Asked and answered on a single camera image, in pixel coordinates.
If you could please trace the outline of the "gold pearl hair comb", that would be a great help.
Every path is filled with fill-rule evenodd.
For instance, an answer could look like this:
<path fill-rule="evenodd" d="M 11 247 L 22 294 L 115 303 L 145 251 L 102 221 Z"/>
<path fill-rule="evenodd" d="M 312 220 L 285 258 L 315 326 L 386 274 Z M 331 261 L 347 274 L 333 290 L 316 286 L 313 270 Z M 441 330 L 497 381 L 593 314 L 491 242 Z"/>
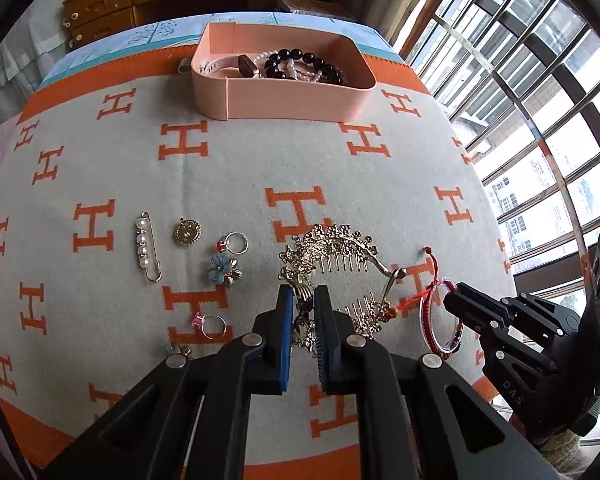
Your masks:
<path fill-rule="evenodd" d="M 278 258 L 282 263 L 278 279 L 291 287 L 296 300 L 292 341 L 314 356 L 317 355 L 317 331 L 312 278 L 316 274 L 362 273 L 375 269 L 384 278 L 379 295 L 369 292 L 344 308 L 352 318 L 356 334 L 373 337 L 398 315 L 398 309 L 389 300 L 389 292 L 404 278 L 405 270 L 386 266 L 379 258 L 373 239 L 346 224 L 316 224 L 308 232 L 295 235 Z"/>

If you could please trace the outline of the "blue flower keyring charm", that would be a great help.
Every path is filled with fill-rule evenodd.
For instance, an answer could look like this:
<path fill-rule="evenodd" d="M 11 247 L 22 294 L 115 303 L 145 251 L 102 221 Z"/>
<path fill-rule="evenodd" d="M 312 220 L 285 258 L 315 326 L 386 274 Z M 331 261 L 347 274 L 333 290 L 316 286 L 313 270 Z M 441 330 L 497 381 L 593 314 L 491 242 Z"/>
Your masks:
<path fill-rule="evenodd" d="M 242 279 L 238 257 L 249 249 L 249 240 L 244 233 L 233 231 L 225 234 L 215 244 L 216 252 L 211 257 L 207 276 L 215 285 L 231 288 Z"/>

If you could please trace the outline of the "window metal grille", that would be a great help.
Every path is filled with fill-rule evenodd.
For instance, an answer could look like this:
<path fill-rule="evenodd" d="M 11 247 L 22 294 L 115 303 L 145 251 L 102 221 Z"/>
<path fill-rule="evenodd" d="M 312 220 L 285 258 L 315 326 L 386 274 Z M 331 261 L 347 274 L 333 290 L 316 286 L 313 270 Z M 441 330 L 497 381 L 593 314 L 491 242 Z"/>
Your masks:
<path fill-rule="evenodd" d="M 582 316 L 600 237 L 600 35 L 571 0 L 428 0 L 402 56 L 493 211 L 504 270 Z M 597 422 L 586 445 L 600 445 Z"/>

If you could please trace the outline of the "small gold flower earring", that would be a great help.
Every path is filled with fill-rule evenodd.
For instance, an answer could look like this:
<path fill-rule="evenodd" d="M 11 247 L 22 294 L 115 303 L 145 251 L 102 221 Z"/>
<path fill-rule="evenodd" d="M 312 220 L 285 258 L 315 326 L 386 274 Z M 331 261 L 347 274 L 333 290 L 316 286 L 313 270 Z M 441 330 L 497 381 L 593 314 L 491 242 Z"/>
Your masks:
<path fill-rule="evenodd" d="M 174 356 L 174 354 L 189 356 L 192 353 L 192 349 L 187 344 L 165 344 L 162 350 L 166 356 Z"/>

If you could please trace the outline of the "orange H-pattern blanket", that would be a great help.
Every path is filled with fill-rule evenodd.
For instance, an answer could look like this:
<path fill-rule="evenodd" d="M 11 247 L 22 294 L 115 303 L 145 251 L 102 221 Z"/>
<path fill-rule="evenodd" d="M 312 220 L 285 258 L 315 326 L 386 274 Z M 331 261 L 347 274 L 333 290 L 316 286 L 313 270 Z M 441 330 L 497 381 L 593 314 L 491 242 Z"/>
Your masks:
<path fill-rule="evenodd" d="M 350 122 L 230 120 L 196 109 L 180 50 L 119 58 L 51 84 L 20 115 L 0 166 L 0 405 L 21 452 L 48 465 L 163 357 L 206 356 L 276 300 L 278 255 L 312 226 L 369 235 L 403 268 L 390 351 L 425 351 L 415 295 L 435 273 L 511 295 L 481 182 L 411 67 L 370 58 L 377 84 Z M 148 211 L 163 273 L 137 264 Z M 181 218 L 195 244 L 174 242 Z M 242 279 L 215 285 L 216 242 L 239 231 Z M 221 315 L 207 340 L 195 313 Z"/>

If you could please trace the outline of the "gold heart pendant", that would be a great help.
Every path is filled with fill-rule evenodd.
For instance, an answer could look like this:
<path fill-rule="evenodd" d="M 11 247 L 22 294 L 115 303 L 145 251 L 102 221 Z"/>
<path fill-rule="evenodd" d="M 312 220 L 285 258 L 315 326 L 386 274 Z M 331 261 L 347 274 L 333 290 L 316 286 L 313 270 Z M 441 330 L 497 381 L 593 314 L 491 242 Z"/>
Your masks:
<path fill-rule="evenodd" d="M 202 229 L 197 220 L 181 218 L 174 228 L 173 239 L 175 243 L 188 246 L 195 244 L 201 234 Z"/>

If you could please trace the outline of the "pink jewelry tray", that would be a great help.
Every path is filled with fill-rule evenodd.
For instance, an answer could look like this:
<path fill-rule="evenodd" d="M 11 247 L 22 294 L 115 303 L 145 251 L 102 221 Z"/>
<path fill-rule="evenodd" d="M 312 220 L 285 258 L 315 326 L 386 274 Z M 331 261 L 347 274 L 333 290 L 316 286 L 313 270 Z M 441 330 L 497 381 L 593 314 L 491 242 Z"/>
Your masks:
<path fill-rule="evenodd" d="M 349 38 L 308 28 L 210 23 L 190 60 L 202 114 L 348 122 L 377 79 Z"/>

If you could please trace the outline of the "pearl safety pin brooch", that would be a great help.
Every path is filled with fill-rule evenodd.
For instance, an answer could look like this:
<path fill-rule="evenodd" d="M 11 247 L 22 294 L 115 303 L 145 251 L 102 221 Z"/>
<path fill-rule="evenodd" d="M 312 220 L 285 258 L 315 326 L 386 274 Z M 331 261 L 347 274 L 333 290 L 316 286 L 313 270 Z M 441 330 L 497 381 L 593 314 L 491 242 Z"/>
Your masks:
<path fill-rule="evenodd" d="M 149 283 L 159 283 L 163 273 L 148 211 L 142 211 L 135 220 L 135 247 L 137 264 L 144 277 Z"/>

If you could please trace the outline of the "white lace covered furniture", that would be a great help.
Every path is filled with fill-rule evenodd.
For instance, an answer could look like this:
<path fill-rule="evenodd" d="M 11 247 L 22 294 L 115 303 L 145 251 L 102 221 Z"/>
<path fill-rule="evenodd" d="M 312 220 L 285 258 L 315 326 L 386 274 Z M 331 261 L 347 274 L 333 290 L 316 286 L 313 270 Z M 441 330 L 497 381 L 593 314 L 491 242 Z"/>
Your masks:
<path fill-rule="evenodd" d="M 35 3 L 0 44 L 0 125 L 18 115 L 68 52 L 62 4 Z"/>

